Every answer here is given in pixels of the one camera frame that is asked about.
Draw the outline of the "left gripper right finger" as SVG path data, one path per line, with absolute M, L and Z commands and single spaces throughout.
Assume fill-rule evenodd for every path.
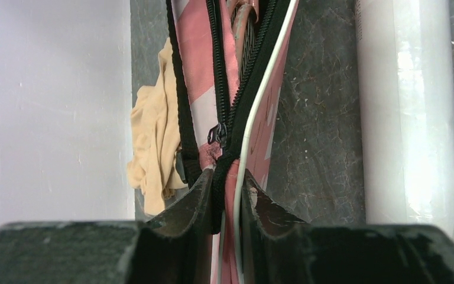
M 454 243 L 429 225 L 315 226 L 245 173 L 245 283 L 454 283 Z

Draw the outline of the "white shuttlecock tube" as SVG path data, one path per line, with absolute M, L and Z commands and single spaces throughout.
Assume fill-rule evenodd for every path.
M 448 1 L 355 5 L 366 220 L 430 224 L 454 242 Z

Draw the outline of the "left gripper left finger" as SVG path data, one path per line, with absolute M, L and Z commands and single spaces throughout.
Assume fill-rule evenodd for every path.
M 212 176 L 148 222 L 1 226 L 0 283 L 209 283 Z

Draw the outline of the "pink frame badminton racket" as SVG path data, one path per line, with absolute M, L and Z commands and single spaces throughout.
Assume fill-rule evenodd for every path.
M 259 1 L 227 0 L 226 4 L 235 40 L 239 80 L 242 80 L 248 73 L 248 61 L 255 45 Z

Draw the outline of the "pink SPORT racket bag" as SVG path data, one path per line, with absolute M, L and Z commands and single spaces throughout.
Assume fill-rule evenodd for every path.
M 210 184 L 209 283 L 245 283 L 241 197 L 246 172 L 263 190 L 297 1 L 259 1 L 248 73 L 239 80 L 226 1 L 167 1 L 177 82 L 178 168 L 190 190 Z

